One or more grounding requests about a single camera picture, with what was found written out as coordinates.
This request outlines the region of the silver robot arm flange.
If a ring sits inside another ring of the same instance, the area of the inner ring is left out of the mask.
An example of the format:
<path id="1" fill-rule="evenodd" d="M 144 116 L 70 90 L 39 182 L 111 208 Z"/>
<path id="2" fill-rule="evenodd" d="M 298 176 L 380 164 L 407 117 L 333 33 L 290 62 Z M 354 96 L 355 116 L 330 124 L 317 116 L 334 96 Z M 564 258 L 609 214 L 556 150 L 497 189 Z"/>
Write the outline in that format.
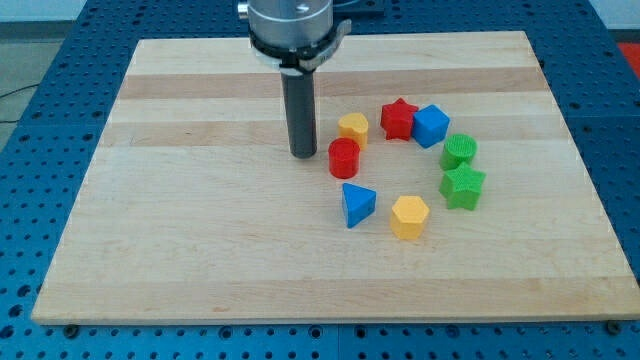
<path id="1" fill-rule="evenodd" d="M 246 0 L 236 9 L 256 57 L 288 76 L 315 72 L 352 29 L 349 19 L 334 21 L 332 0 Z"/>

